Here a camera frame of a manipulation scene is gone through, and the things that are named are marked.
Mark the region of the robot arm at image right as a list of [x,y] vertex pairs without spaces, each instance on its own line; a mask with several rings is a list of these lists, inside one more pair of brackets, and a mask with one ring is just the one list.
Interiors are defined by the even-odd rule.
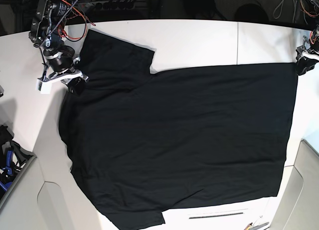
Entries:
[[302,45],[296,48],[296,73],[301,76],[313,70],[319,62],[319,0],[299,0],[299,7],[308,28]]

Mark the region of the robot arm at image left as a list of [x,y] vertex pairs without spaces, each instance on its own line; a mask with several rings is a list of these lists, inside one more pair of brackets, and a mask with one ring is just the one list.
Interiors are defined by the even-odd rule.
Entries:
[[[33,46],[40,52],[43,72],[37,79],[36,89],[41,94],[49,94],[52,84],[61,82],[74,95],[80,95],[89,81],[87,75],[76,68],[80,57],[75,50],[65,44],[84,39],[88,32],[88,18],[76,5],[79,0],[39,0],[36,16],[32,19],[28,34]],[[84,30],[80,37],[70,36],[65,25],[73,17],[84,20]]]

